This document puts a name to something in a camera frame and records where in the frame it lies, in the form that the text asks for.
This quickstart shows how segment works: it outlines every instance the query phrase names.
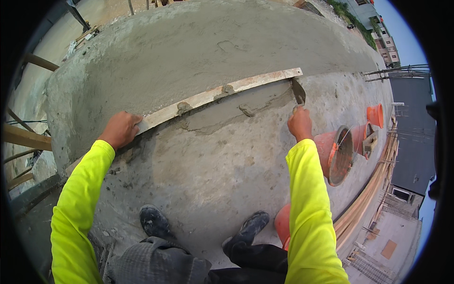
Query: roof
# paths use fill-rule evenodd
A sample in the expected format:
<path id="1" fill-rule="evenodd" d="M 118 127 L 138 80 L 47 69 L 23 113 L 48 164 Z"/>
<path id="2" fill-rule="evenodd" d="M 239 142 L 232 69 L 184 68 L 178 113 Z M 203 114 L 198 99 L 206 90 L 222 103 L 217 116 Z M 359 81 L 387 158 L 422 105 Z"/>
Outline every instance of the roof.
<path id="1" fill-rule="evenodd" d="M 425 195 L 427 184 L 435 175 L 435 120 L 425 106 L 432 102 L 428 77 L 391 78 L 394 102 L 404 102 L 402 115 L 397 117 L 399 152 L 392 184 Z"/>

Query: construction site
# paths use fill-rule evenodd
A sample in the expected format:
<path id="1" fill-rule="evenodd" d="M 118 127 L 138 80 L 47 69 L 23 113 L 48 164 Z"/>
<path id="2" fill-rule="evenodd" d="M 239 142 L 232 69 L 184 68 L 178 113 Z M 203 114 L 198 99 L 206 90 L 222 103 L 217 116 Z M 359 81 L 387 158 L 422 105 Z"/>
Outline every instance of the construction site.
<path id="1" fill-rule="evenodd" d="M 144 118 L 102 183 L 89 232 L 101 276 L 146 237 L 144 204 L 212 269 L 235 266 L 221 243 L 258 210 L 272 220 L 255 243 L 285 249 L 287 120 L 302 105 L 350 282 L 402 281 L 423 199 L 402 200 L 391 184 L 402 104 L 380 53 L 326 2 L 82 0 L 74 10 L 89 24 L 65 13 L 26 56 L 4 128 L 11 210 L 42 275 L 51 279 L 59 194 L 122 110 Z"/>

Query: lumber stack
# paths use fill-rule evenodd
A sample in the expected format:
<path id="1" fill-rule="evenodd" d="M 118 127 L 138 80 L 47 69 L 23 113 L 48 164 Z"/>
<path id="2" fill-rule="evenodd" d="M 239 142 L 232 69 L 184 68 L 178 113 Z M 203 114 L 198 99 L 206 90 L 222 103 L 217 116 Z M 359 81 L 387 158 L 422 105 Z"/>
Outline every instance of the lumber stack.
<path id="1" fill-rule="evenodd" d="M 388 132 L 385 146 L 369 182 L 353 204 L 334 223 L 337 251 L 346 243 L 348 238 L 355 231 L 355 228 L 362 226 L 362 224 L 360 224 L 361 219 L 379 189 L 389 187 L 399 146 L 396 134 L 397 121 L 394 117 L 392 117 L 392 121 L 393 126 L 390 129 L 390 132 Z"/>

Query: black shoe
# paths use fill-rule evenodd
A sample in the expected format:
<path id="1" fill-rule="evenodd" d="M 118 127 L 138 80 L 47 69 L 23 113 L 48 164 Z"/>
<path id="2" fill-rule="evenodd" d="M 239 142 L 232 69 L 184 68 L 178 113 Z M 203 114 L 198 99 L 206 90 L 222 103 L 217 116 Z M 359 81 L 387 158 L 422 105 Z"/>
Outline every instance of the black shoe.
<path id="1" fill-rule="evenodd" d="M 269 221 L 270 215 L 267 212 L 258 211 L 254 213 L 254 215 L 249 217 L 246 222 L 244 222 L 240 231 L 236 235 L 229 237 L 222 243 L 222 250 L 228 256 L 230 248 L 238 242 L 245 242 L 246 245 L 251 245 L 255 236 L 263 230 Z"/>
<path id="2" fill-rule="evenodd" d="M 148 237 L 177 239 L 169 229 L 169 222 L 159 209 L 150 204 L 140 208 L 140 224 Z"/>

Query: hand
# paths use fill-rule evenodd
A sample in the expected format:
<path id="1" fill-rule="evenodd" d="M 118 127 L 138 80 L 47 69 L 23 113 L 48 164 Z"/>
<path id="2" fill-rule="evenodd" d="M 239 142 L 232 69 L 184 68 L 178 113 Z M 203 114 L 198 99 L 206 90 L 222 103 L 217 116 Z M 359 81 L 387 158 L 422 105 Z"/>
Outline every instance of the hand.
<path id="1" fill-rule="evenodd" d="M 297 107 L 295 113 L 288 119 L 287 126 L 297 143 L 304 139 L 314 140 L 309 110 L 305 110 L 302 106 Z"/>
<path id="2" fill-rule="evenodd" d="M 98 140 L 104 140 L 117 151 L 134 139 L 139 132 L 137 123 L 142 121 L 142 116 L 132 115 L 126 111 L 120 111 L 109 119 L 104 132 L 98 137 Z"/>

